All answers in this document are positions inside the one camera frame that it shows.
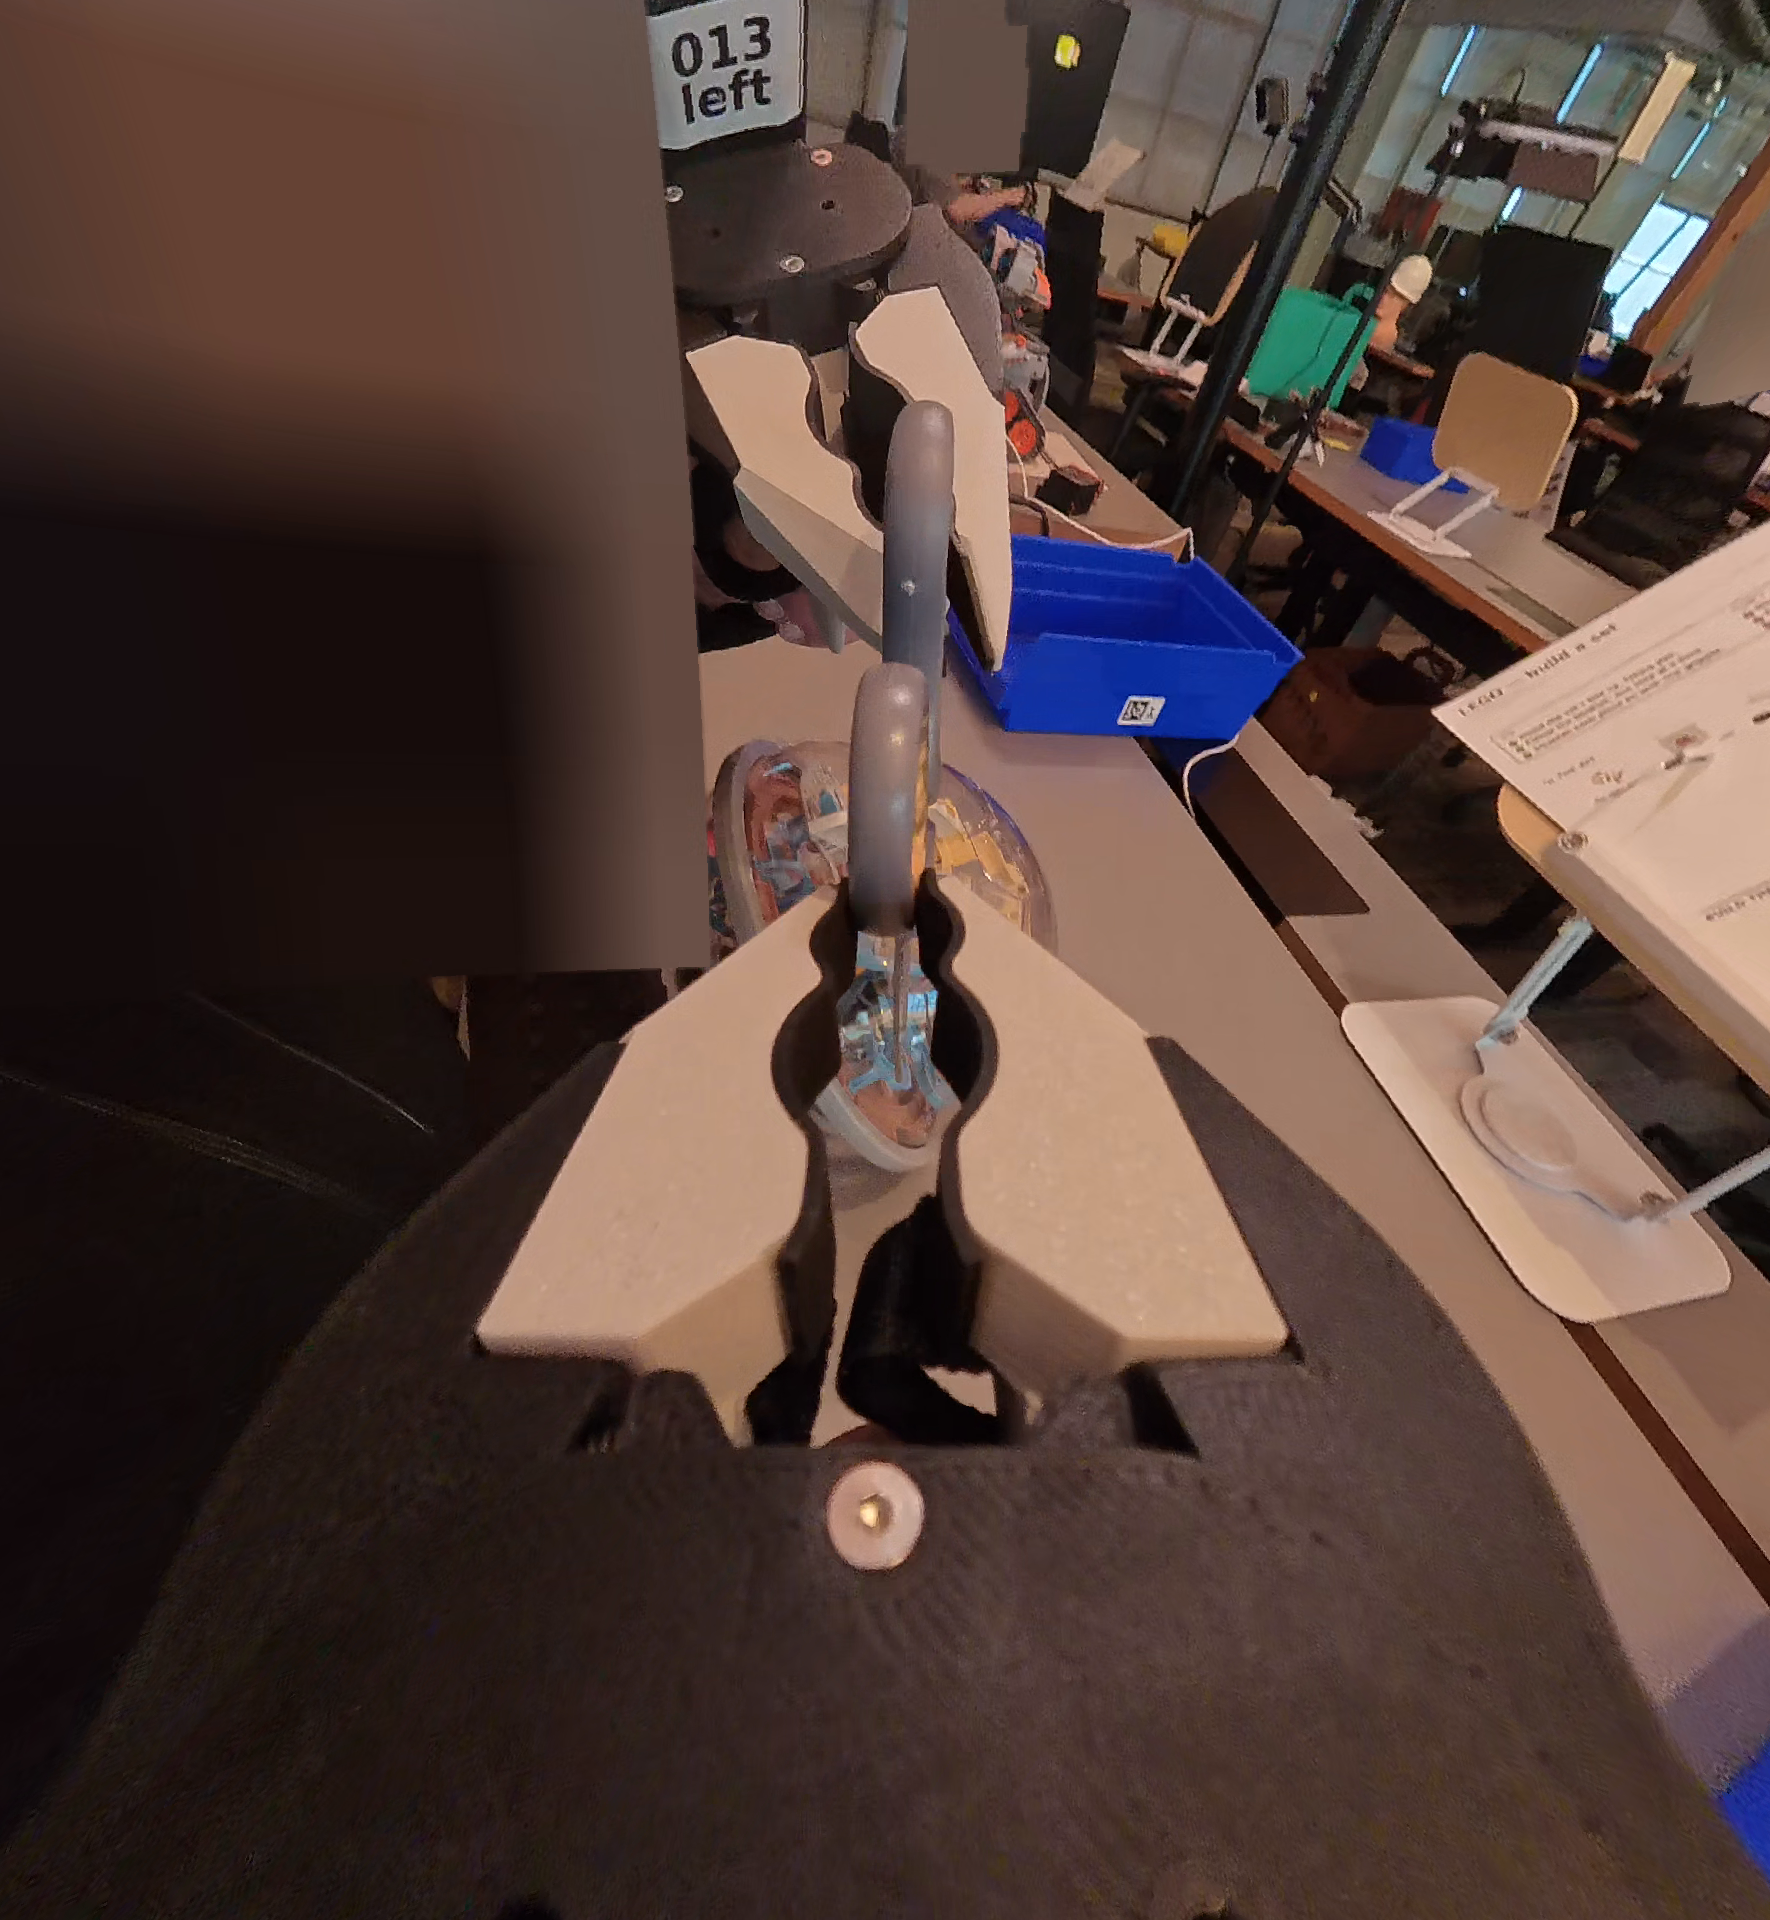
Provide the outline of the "clear maze puzzle ball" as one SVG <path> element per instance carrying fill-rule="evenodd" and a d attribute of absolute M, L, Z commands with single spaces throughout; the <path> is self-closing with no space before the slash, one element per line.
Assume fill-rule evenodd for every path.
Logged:
<path fill-rule="evenodd" d="M 942 768 L 942 794 L 924 806 L 924 819 L 933 819 L 933 874 L 965 881 L 984 910 L 1056 946 L 1056 906 L 1018 819 L 954 768 Z M 718 966 L 761 922 L 833 889 L 846 859 L 849 859 L 849 741 L 833 734 L 735 741 L 705 794 L 705 959 Z M 933 1070 L 933 985 L 919 971 L 919 941 L 907 941 L 907 990 L 894 990 L 894 941 L 873 932 L 858 941 L 833 1032 L 846 1070 L 813 1099 L 822 1127 L 889 1178 L 924 1169 L 954 1095 Z"/>

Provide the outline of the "blue bin with square label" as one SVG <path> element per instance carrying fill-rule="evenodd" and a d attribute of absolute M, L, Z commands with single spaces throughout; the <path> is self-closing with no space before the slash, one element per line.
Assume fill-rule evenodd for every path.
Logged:
<path fill-rule="evenodd" d="M 954 683 L 1008 734 L 1241 734 L 1301 647 L 1207 562 L 1086 537 L 1008 537 L 1008 647 L 984 670 L 950 613 Z"/>

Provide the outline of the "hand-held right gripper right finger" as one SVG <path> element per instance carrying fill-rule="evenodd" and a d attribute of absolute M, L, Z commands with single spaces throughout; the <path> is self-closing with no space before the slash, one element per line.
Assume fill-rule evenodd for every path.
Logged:
<path fill-rule="evenodd" d="M 954 881 L 924 881 L 924 979 L 973 1359 L 1018 1407 L 1141 1368 L 1286 1359 L 1286 1305 L 1153 1043 Z"/>

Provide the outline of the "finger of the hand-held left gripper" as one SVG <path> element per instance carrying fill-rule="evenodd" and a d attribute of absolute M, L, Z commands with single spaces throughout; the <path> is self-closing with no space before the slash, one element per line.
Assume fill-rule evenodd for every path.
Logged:
<path fill-rule="evenodd" d="M 884 515 L 889 429 L 907 400 L 950 406 L 950 603 L 977 670 L 1008 647 L 1008 451 L 999 400 L 977 376 L 950 306 L 933 291 L 884 296 L 849 323 L 849 462 L 864 515 Z"/>
<path fill-rule="evenodd" d="M 718 458 L 742 531 L 846 634 L 884 647 L 884 524 L 858 462 L 822 441 L 813 358 L 752 330 L 683 350 L 683 406 L 700 451 Z"/>

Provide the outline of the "grey scissors with yellow lining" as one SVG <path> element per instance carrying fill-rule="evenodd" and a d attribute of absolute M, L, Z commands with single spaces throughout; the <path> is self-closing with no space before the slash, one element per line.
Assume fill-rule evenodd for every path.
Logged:
<path fill-rule="evenodd" d="M 889 1077 L 913 1077 L 913 932 L 924 881 L 924 786 L 942 775 L 954 421 L 913 400 L 884 495 L 884 670 L 849 694 L 849 922 L 889 946 Z"/>

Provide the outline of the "green bag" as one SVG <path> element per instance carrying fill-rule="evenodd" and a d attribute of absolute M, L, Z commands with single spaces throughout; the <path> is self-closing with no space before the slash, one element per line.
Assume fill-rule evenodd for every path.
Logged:
<path fill-rule="evenodd" d="M 1255 400 L 1348 392 L 1367 339 L 1377 339 L 1377 291 L 1367 277 L 1351 277 L 1348 296 L 1286 291 L 1241 384 Z"/>

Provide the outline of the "black upright board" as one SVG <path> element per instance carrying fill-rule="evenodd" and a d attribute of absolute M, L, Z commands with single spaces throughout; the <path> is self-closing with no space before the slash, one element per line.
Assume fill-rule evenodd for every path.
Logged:
<path fill-rule="evenodd" d="M 1477 266 L 1467 350 L 1542 376 L 1569 376 L 1595 330 L 1610 243 L 1487 225 Z"/>

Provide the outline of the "tan-backed document stand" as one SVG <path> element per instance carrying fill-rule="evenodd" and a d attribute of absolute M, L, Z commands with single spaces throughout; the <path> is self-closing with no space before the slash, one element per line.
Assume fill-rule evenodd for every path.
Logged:
<path fill-rule="evenodd" d="M 1439 420 L 1439 481 L 1377 506 L 1367 524 L 1381 524 L 1416 556 L 1467 562 L 1460 531 L 1479 506 L 1529 515 L 1550 495 L 1569 421 L 1581 421 L 1569 376 L 1542 376 L 1477 350 L 1460 358 Z M 1441 489 L 1467 489 L 1467 506 L 1425 524 L 1424 498 Z"/>

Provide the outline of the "white document stand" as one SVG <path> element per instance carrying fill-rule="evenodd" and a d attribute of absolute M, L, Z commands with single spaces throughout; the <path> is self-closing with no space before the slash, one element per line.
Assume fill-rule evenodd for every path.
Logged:
<path fill-rule="evenodd" d="M 1663 806 L 1631 806 L 1623 826 L 1602 826 L 1602 815 L 1555 826 L 1503 786 L 1498 815 L 1569 919 L 1503 998 L 1351 998 L 1338 1026 L 1533 1305 L 1569 1325 L 1702 1305 L 1733 1286 L 1706 1205 L 1752 1195 L 1770 1143 L 1663 1181 L 1533 1032 L 1533 1007 L 1589 941 L 1610 941 L 1770 1111 L 1770 881 L 1686 910 L 1669 893 L 1679 863 L 1631 863 L 1643 826 L 1669 835 Z"/>

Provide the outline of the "black pole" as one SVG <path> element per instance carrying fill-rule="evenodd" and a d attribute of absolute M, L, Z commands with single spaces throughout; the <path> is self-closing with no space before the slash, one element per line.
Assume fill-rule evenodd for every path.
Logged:
<path fill-rule="evenodd" d="M 1309 135 L 1301 135 L 1301 149 L 1286 167 L 1279 209 L 1272 209 L 1272 225 L 1255 243 L 1255 266 L 1246 266 L 1246 277 L 1230 296 L 1230 319 L 1214 323 L 1214 350 L 1207 350 L 1200 392 L 1182 406 L 1182 429 L 1162 451 L 1162 472 L 1153 472 L 1153 498 L 1175 524 L 1193 515 L 1200 462 L 1207 462 L 1207 451 L 1214 451 L 1214 429 L 1230 420 L 1230 392 L 1241 392 L 1241 376 L 1255 361 L 1262 323 L 1272 323 L 1272 311 L 1279 311 L 1279 296 L 1290 277 L 1290 261 L 1309 243 L 1309 220 L 1313 220 L 1313 203 L 1333 186 L 1333 167 L 1338 167 L 1338 149 L 1351 135 L 1351 114 L 1363 114 L 1363 99 L 1377 81 L 1377 59 L 1381 59 L 1395 15 L 1403 15 L 1403 0 L 1351 0 L 1348 26 L 1338 26 L 1333 68 L 1324 68 L 1324 99 L 1313 99 Z"/>

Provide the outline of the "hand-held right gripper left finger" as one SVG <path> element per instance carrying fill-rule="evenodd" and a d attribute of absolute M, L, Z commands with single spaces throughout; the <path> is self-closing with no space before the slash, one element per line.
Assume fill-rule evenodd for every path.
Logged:
<path fill-rule="evenodd" d="M 775 1043 L 813 998 L 833 893 L 780 910 L 614 1047 L 481 1353 L 691 1374 L 752 1444 L 752 1392 L 830 1334 L 830 1282 L 780 1299 L 813 1127 L 780 1111 Z"/>

